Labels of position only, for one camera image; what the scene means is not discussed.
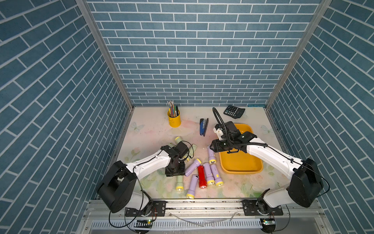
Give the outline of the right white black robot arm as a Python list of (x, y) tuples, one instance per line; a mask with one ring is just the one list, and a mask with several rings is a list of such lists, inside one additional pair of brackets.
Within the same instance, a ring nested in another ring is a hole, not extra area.
[(267, 189), (261, 194), (256, 203), (261, 214), (266, 215), (273, 208), (291, 203), (308, 208), (320, 197), (326, 179), (312, 159), (301, 160), (277, 150), (251, 132), (241, 133), (233, 122), (224, 122), (216, 108), (212, 112), (218, 122), (213, 128), (218, 139), (210, 145), (213, 152), (234, 154), (242, 151), (273, 166), (290, 180), (287, 185)]

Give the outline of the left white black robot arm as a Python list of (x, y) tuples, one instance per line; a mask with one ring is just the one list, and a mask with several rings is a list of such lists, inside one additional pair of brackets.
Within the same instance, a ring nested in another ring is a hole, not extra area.
[(186, 166), (183, 156), (188, 154), (186, 141), (175, 146), (162, 146), (154, 154), (131, 163), (115, 162), (100, 183), (96, 192), (107, 205), (111, 213), (117, 213), (124, 208), (136, 209), (146, 215), (151, 211), (153, 200), (141, 190), (134, 190), (140, 179), (164, 168), (167, 177), (183, 176)]

